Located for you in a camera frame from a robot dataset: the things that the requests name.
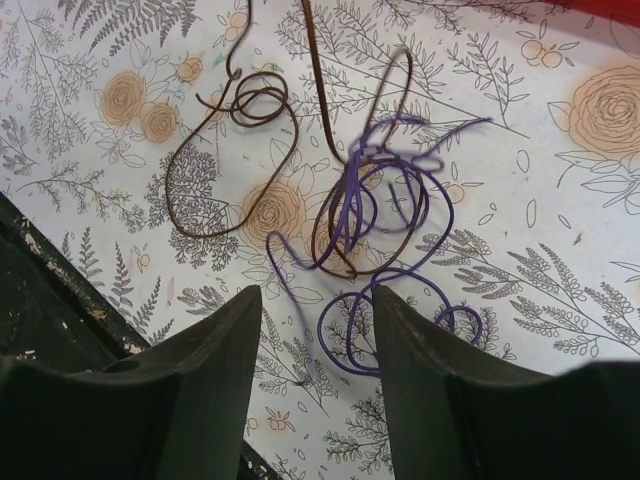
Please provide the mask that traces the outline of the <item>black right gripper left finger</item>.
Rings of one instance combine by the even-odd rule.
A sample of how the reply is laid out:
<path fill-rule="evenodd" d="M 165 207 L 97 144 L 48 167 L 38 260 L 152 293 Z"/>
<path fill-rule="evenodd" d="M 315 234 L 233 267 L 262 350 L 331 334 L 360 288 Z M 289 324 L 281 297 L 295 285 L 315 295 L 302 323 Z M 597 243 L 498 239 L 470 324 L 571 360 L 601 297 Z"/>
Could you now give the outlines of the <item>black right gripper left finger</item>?
<path fill-rule="evenodd" d="M 256 286 L 100 372 L 1 362 L 5 479 L 233 479 L 261 325 Z"/>

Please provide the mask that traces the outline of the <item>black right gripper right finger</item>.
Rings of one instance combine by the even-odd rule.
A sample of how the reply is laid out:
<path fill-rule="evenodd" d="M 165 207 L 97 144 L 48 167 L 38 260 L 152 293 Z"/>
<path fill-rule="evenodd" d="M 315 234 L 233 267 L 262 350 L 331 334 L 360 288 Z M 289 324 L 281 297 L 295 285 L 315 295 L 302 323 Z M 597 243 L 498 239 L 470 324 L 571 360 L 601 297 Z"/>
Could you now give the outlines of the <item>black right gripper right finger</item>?
<path fill-rule="evenodd" d="M 638 477 L 637 363 L 538 373 L 446 332 L 384 286 L 373 319 L 397 478 Z"/>

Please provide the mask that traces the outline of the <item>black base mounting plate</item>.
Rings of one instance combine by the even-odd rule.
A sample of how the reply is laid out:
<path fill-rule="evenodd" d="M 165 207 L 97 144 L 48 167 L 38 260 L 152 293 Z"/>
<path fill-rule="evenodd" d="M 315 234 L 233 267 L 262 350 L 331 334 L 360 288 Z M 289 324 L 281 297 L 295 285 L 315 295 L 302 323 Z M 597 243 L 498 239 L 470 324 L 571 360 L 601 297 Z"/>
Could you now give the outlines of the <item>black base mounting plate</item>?
<path fill-rule="evenodd" d="M 1 197 L 1 354 L 99 371 L 150 347 L 6 197 Z"/>

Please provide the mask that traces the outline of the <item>red three-compartment plastic tray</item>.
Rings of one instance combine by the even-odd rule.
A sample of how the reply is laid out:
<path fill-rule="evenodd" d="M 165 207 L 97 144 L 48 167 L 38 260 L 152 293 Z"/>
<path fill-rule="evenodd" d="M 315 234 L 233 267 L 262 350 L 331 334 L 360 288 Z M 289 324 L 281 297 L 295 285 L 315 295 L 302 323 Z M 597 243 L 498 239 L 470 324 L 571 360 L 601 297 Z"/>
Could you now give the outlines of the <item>red three-compartment plastic tray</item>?
<path fill-rule="evenodd" d="M 575 10 L 579 13 L 617 22 L 625 27 L 639 29 L 638 1 L 444 1 L 457 7 L 502 9 L 510 13 L 523 13 L 534 5 L 542 5 L 547 14 Z"/>

